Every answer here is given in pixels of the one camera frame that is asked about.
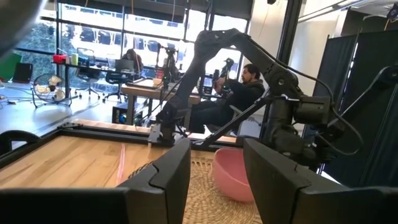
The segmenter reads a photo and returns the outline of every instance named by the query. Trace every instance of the man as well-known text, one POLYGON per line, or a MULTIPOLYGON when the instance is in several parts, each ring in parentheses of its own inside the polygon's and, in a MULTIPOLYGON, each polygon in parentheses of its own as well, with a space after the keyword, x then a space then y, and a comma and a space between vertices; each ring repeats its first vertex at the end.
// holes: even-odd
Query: man
POLYGON ((243 67, 242 83, 225 78, 217 80, 214 86, 217 93, 221 93, 223 86, 230 88, 227 99, 217 102, 208 100, 193 105, 189 131, 204 133, 204 125, 226 125, 234 115, 230 105, 241 111, 248 109, 265 92, 260 75, 260 70, 255 65, 247 64, 243 67))
POLYGON ((133 60, 134 63, 134 70, 136 72, 141 72, 142 69, 144 68, 144 65, 142 64, 142 59, 139 54, 137 54, 134 49, 129 49, 127 52, 123 55, 121 59, 124 60, 133 60))

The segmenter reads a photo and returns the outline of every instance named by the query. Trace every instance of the computer monitor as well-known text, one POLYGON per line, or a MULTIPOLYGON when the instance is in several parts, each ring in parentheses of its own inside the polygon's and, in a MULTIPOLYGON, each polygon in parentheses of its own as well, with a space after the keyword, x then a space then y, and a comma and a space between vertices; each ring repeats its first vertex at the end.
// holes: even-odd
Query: computer monitor
POLYGON ((134 61, 133 60, 125 60, 125 59, 117 59, 115 61, 115 70, 122 71, 128 70, 130 72, 134 71, 134 61))

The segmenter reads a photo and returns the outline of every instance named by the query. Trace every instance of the wooden table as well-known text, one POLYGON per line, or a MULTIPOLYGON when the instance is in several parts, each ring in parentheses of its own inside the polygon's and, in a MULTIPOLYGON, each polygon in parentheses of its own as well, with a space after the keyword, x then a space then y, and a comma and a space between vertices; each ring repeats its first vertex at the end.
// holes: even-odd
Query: wooden table
MULTIPOLYGON (((161 86, 159 88, 154 89, 154 83, 152 80, 147 79, 138 83, 139 86, 127 86, 123 85, 121 91, 124 94, 127 94, 127 115, 126 115, 126 124, 133 125, 133 117, 134 117, 134 104, 137 100, 137 96, 142 96, 150 99, 160 99, 160 91, 161 86)), ((165 99, 169 100, 174 93, 170 93, 170 95, 165 99)), ((196 95, 191 95, 188 100, 188 107, 191 108, 192 105, 198 104, 200 102, 200 97, 196 95)), ((186 128, 189 127, 190 122, 190 110, 185 116, 184 126, 186 128)))
MULTIPOLYGON (((150 128, 76 120, 87 126, 149 133, 150 128)), ((204 134, 190 134, 205 138, 204 134)), ((221 137, 220 141, 235 142, 221 137)), ((168 150, 146 144, 99 141, 60 136, 0 170, 0 189, 16 187, 115 187, 139 167, 156 160, 168 150), (124 168, 120 172, 121 152, 124 168)), ((192 151, 194 157, 213 158, 212 152, 192 151)))

